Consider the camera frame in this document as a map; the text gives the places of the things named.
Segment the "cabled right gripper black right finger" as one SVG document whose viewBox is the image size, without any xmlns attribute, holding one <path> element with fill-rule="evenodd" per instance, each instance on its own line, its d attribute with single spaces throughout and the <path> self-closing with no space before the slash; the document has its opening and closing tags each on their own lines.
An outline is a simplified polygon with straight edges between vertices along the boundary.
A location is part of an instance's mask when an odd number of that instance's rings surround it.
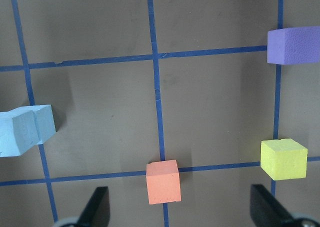
<svg viewBox="0 0 320 227">
<path fill-rule="evenodd" d="M 300 223 L 262 184 L 250 187 L 250 217 L 256 227 L 299 227 Z"/>
</svg>

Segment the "cabled right gripper black left finger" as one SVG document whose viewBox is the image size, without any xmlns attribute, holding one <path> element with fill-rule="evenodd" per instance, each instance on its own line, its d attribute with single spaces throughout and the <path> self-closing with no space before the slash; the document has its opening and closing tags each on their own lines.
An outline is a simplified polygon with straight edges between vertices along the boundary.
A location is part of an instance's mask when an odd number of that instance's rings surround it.
<svg viewBox="0 0 320 227">
<path fill-rule="evenodd" d="M 110 198 L 109 188 L 100 186 L 95 189 L 83 212 L 81 213 L 77 227 L 107 227 L 110 222 Z"/>
</svg>

